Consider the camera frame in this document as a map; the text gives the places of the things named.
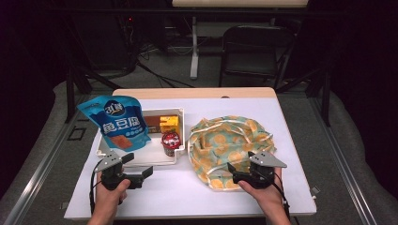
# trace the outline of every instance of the hand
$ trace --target hand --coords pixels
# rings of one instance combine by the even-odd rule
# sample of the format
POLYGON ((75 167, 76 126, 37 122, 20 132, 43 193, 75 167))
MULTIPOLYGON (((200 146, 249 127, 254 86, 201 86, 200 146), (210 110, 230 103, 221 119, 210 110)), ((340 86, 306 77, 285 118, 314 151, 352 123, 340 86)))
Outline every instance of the hand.
MULTIPOLYGON (((275 173, 282 179, 282 169, 275 168, 275 173)), ((264 189, 255 189, 249 183, 241 180, 238 182, 240 187, 248 192, 257 200, 261 210, 263 210, 266 217, 272 224, 290 224, 289 218, 283 209, 283 200, 281 193, 274 186, 269 186, 264 189)), ((275 176, 275 184, 282 188, 281 181, 275 176)))
POLYGON ((123 201, 127 197, 126 189, 130 185, 130 180, 125 179, 117 186, 115 190, 108 190, 100 182, 101 172, 97 173, 96 187, 96 207, 93 216, 88 221, 89 225, 105 225, 114 222, 117 206, 119 201, 123 201))

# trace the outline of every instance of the blue snack bag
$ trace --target blue snack bag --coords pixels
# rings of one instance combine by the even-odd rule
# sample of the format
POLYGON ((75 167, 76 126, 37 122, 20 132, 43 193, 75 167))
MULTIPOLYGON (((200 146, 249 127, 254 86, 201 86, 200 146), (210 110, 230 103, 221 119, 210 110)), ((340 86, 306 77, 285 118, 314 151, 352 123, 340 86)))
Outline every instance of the blue snack bag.
POLYGON ((100 128, 110 148, 130 152, 150 141, 141 104, 134 97, 100 96, 77 108, 100 128))

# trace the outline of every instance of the dark background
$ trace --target dark background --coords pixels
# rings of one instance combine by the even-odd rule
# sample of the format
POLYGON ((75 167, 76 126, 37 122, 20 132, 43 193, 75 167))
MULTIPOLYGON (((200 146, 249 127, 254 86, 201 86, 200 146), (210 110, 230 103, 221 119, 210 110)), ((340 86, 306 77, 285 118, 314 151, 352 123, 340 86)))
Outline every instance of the dark background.
MULTIPOLYGON (((348 8, 349 3, 313 1, 309 10, 341 10, 348 8)), ((398 159, 395 83, 398 4, 368 1, 360 7, 364 7, 366 13, 360 22, 355 22, 350 39, 331 71, 331 89, 357 125, 366 161, 377 180, 398 198, 394 167, 398 159)), ((79 48, 83 43, 70 33, 72 30, 54 26, 61 23, 59 17, 38 13, 34 2, 6 1, 1 4, 1 10, 1 136, 5 143, 1 151, 3 156, 8 156, 0 157, 0 194, 3 196, 48 118, 54 104, 53 88, 66 79, 69 56, 89 68, 92 63, 79 48), (60 45, 60 38, 69 46, 68 52, 60 45)), ((286 77, 295 78, 322 63, 343 25, 344 21, 303 21, 286 77)))

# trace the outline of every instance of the chair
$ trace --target chair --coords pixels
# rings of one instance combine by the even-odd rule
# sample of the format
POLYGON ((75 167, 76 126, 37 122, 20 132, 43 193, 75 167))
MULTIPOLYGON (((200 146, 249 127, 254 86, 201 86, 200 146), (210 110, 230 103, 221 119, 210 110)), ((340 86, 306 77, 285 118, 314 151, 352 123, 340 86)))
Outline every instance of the chair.
POLYGON ((239 25, 229 28, 222 37, 223 75, 275 79, 276 89, 286 56, 292 49, 295 35, 278 26, 239 25))

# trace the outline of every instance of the yellow box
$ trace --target yellow box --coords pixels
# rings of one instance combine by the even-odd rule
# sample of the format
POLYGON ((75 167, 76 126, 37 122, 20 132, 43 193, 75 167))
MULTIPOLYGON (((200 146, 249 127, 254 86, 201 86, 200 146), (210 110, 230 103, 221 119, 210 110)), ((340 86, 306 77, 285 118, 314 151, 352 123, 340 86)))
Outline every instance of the yellow box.
POLYGON ((160 125, 161 125, 161 133, 175 132, 181 138, 181 134, 179 131, 179 126, 178 126, 178 116, 177 115, 161 116, 160 125))

